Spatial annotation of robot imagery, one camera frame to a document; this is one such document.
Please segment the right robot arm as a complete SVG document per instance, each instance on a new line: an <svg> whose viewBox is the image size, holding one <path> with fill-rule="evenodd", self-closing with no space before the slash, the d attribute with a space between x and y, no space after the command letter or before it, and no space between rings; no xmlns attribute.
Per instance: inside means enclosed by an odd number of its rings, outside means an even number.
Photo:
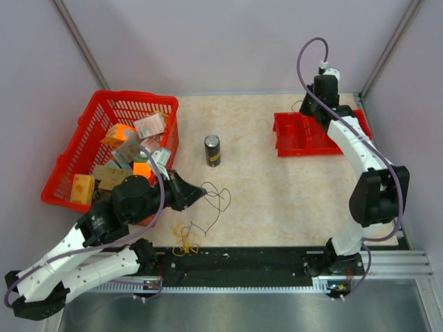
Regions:
<svg viewBox="0 0 443 332"><path fill-rule="evenodd" d="M355 112L339 103L338 78L323 71L308 85L300 112L312 117L343 152L356 175L345 228L328 239L323 256L307 262L312 277L341 274L356 261L365 240L380 225L398 219L404 211L410 174L406 167L387 161L364 133Z"/></svg>

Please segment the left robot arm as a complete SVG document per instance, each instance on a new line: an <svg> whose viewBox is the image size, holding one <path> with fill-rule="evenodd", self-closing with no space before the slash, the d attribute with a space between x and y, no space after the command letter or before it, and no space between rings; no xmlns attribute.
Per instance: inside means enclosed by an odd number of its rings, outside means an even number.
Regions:
<svg viewBox="0 0 443 332"><path fill-rule="evenodd" d="M129 234L129 226L146 219L156 222L164 208L183 211L207 191L184 181L168 170L155 185L143 176L129 176L113 188L107 201L93 205L69 233L36 264L5 276L8 293L4 299L15 317L44 320L96 286L124 276L147 275L157 265L152 243L138 239L97 263L83 263L109 246L119 245Z"/></svg>

